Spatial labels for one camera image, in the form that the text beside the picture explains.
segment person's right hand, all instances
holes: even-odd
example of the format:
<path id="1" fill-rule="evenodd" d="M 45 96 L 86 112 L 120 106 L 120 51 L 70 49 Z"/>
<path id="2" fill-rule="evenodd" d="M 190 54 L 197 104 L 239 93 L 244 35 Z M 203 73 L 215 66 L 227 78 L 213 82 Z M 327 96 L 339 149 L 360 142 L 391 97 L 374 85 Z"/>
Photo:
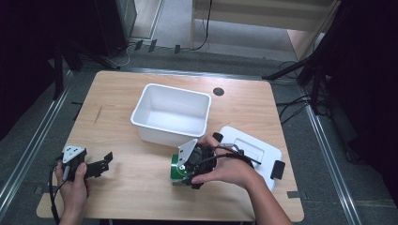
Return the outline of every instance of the person's right hand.
<path id="1" fill-rule="evenodd" d="M 217 142 L 217 140 L 215 140 L 212 136 L 206 135 L 198 142 L 198 144 L 217 147 L 220 143 Z M 231 154 L 231 152 L 222 148 L 217 148 L 216 154 Z M 192 183 L 200 184 L 209 181 L 223 181 L 247 188 L 254 178 L 264 182 L 264 178 L 246 162 L 237 158 L 219 157 L 217 158 L 217 165 L 214 171 L 194 176 Z"/>

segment floor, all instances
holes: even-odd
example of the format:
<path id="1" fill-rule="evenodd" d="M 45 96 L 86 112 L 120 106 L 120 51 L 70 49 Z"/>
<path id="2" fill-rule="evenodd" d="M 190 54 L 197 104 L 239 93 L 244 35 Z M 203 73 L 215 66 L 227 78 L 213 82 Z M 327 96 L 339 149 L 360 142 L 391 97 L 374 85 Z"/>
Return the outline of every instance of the floor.
<path id="1" fill-rule="evenodd" d="M 190 4 L 190 1 L 164 0 L 152 36 L 158 41 L 155 51 L 148 52 L 148 46 L 139 51 L 130 48 L 129 56 L 121 53 L 112 60 L 124 64 L 129 58 L 129 63 L 122 67 L 126 71 L 137 68 L 147 72 L 189 70 L 210 76 L 233 74 L 228 76 L 250 80 L 261 80 L 262 75 L 272 74 L 292 64 L 291 61 L 297 61 L 285 30 L 223 22 L 209 23 L 209 37 L 200 51 L 174 54 L 175 45 L 184 48 L 190 45 L 188 24 L 191 21 L 182 20 L 191 17 Z M 195 46 L 203 43 L 204 24 L 195 22 Z M 45 191 L 49 159 L 58 155 L 54 149 L 62 148 L 73 126 L 73 117 L 80 106 L 72 102 L 84 102 L 99 70 L 101 67 L 89 60 L 84 61 L 80 72 L 66 68 L 69 87 L 64 98 L 52 101 L 54 87 L 51 86 L 0 142 L 0 200 L 1 208 L 8 209 L 0 213 L 2 224 L 54 224 L 50 218 L 36 216 L 38 201 Z M 290 102 L 311 91 L 311 86 L 302 88 L 288 77 L 271 82 L 271 86 L 278 103 Z M 299 107 L 301 105 L 289 107 L 281 120 Z M 398 224 L 397 208 L 380 175 L 366 163 L 354 165 L 347 161 L 332 118 L 314 116 L 309 107 L 304 109 L 283 125 L 305 215 L 297 224 Z M 56 113 L 56 117 L 43 125 L 41 121 L 48 112 Z M 43 126 L 45 128 L 38 133 L 37 128 Z M 42 139 L 32 139 L 37 134 Z M 20 158 L 31 158 L 31 161 L 22 164 Z M 21 183 L 10 186 L 18 189 L 4 188 L 14 173 L 23 178 Z M 84 224 L 99 224 L 99 221 L 85 219 Z"/>

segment wrist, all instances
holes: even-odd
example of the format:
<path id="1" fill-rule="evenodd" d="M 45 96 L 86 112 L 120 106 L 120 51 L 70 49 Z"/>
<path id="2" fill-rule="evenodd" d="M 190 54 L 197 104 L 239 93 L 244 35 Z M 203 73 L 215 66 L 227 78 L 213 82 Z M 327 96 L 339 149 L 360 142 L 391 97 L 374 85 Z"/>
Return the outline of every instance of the wrist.
<path id="1" fill-rule="evenodd" d="M 62 225 L 67 224 L 81 224 L 84 218 L 84 210 L 82 208 L 71 208 L 65 209 L 62 217 L 61 223 Z"/>
<path id="2" fill-rule="evenodd" d="M 243 187 L 247 191 L 252 191 L 252 190 L 257 189 L 258 187 L 261 187 L 265 184 L 266 184 L 266 182 L 264 180 L 264 177 L 262 175 L 260 175 L 258 172 L 256 172 L 255 170 L 252 170 L 251 174 L 248 174 L 246 176 L 246 180 L 245 180 L 245 183 L 243 184 Z"/>

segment finger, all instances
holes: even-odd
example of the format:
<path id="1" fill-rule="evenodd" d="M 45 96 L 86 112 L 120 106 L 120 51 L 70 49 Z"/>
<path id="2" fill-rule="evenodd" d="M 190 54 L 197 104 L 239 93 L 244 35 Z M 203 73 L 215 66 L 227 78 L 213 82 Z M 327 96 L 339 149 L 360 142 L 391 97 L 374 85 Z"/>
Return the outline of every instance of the finger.
<path id="1" fill-rule="evenodd" d="M 64 175 L 64 170 L 62 170 L 62 162 L 58 161 L 55 167 L 55 176 L 58 182 L 58 186 L 62 184 L 62 176 Z"/>
<path id="2" fill-rule="evenodd" d="M 218 180 L 216 173 L 209 172 L 209 173 L 194 176 L 191 182 L 193 184 L 201 184 L 201 183 L 206 183 L 206 182 L 215 181 L 215 180 Z"/>
<path id="3" fill-rule="evenodd" d="M 84 176 L 86 172 L 87 172 L 87 165 L 84 162 L 82 162 L 76 170 L 75 183 L 77 182 L 77 184 L 79 185 L 80 184 L 84 185 Z"/>
<path id="4" fill-rule="evenodd" d="M 220 143 L 217 142 L 217 140 L 215 138 L 213 138 L 212 136 L 207 134 L 203 139 L 199 140 L 198 144 L 201 144 L 201 145 L 207 145 L 208 144 L 208 145 L 210 145 L 212 147 L 216 147 Z"/>

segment metal frame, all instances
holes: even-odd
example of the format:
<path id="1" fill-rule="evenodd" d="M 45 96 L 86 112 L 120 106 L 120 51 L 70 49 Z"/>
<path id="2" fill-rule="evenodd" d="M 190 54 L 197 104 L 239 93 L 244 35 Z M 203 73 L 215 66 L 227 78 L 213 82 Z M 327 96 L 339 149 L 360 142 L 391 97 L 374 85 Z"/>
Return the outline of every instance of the metal frame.
<path id="1" fill-rule="evenodd" d="M 62 93 L 60 93 L 60 97 L 58 100 L 53 100 L 53 103 L 50 105 L 49 110 L 44 115 L 43 120 L 41 121 L 38 129 L 33 135 L 31 141 L 27 145 L 26 149 L 23 152 L 17 166 L 12 172 L 9 179 L 2 186 L 0 192 L 0 222 L 3 219 L 6 211 L 8 210 L 11 201 L 13 200 L 15 194 L 17 193 L 24 177 L 26 176 L 32 162 L 35 159 L 36 154 L 38 153 L 41 144 L 43 143 L 48 131 L 50 130 L 55 117 L 58 115 L 59 110 L 61 109 L 65 98 L 69 92 L 69 86 L 73 79 L 73 74 L 69 71 L 64 79 L 65 89 Z"/>

